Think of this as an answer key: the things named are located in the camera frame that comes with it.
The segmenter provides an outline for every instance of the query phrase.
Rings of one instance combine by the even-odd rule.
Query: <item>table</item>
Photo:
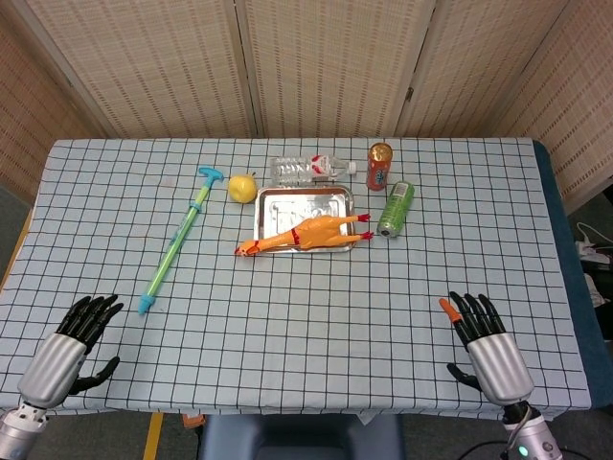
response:
[[[364,172],[378,141],[58,141],[0,297],[0,407],[17,404],[36,346],[74,301],[114,292],[127,308],[81,374],[115,355],[122,364],[110,382],[68,398],[64,411],[496,417],[498,407],[445,369],[449,361],[469,369],[437,303],[450,290],[492,299],[534,378],[531,403],[548,416],[589,407],[600,390],[590,391],[586,373],[607,374],[581,359],[569,297],[584,312],[585,286],[565,286],[548,211],[553,202],[559,215],[559,196],[546,200],[551,167],[541,168],[541,181],[530,139],[385,139],[395,151],[390,182],[417,186],[406,230],[344,254],[235,257],[252,238],[254,207],[216,184],[157,303],[146,316],[136,312],[202,183],[198,165],[253,172],[262,184],[271,156],[350,158],[359,173],[345,185],[375,230],[386,196],[366,188]],[[594,324],[580,321],[587,333],[579,341],[600,353]]]

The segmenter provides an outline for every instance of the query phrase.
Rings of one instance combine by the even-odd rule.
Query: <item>metal tray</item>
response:
[[[256,198],[254,240],[274,237],[305,219],[318,216],[344,218],[353,214],[352,192],[339,185],[330,187],[264,187]],[[355,235],[352,223],[340,227],[341,235]],[[285,246],[266,252],[346,252],[354,243],[334,247],[314,247],[307,251],[299,246]]]

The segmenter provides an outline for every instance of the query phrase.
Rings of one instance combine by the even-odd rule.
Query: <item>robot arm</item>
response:
[[[511,333],[507,333],[496,308],[481,294],[449,296],[460,313],[445,299],[440,303],[462,340],[475,375],[464,373],[454,363],[447,364],[460,383],[484,393],[488,401],[504,408],[503,424],[510,434],[501,458],[517,446],[520,455],[531,459],[560,460],[562,454],[545,419],[526,401],[534,383]]]
[[[79,369],[110,319],[124,304],[113,305],[116,295],[91,300],[83,297],[36,352],[17,387],[22,403],[0,418],[0,459],[27,458],[47,425],[46,412],[76,395],[100,385],[117,368],[113,357],[96,375],[79,377]]]

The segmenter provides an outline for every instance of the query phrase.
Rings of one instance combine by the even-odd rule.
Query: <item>yellow floor tape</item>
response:
[[[145,453],[143,454],[143,460],[155,460],[157,455],[157,445],[160,442],[160,433],[162,431],[162,419],[164,414],[161,412],[155,412],[151,414],[151,421],[149,422],[149,433],[147,435],[147,443],[145,444]]]

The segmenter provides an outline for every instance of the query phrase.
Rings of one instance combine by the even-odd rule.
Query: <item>orange rubber chicken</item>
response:
[[[248,240],[237,247],[234,253],[239,256],[255,256],[259,252],[279,246],[300,246],[301,249],[307,250],[312,247],[339,246],[348,242],[370,240],[373,237],[373,232],[359,235],[341,235],[340,229],[340,226],[344,223],[368,222],[370,218],[369,214],[346,218],[333,218],[332,216],[307,218],[291,230],[276,237],[264,240]]]

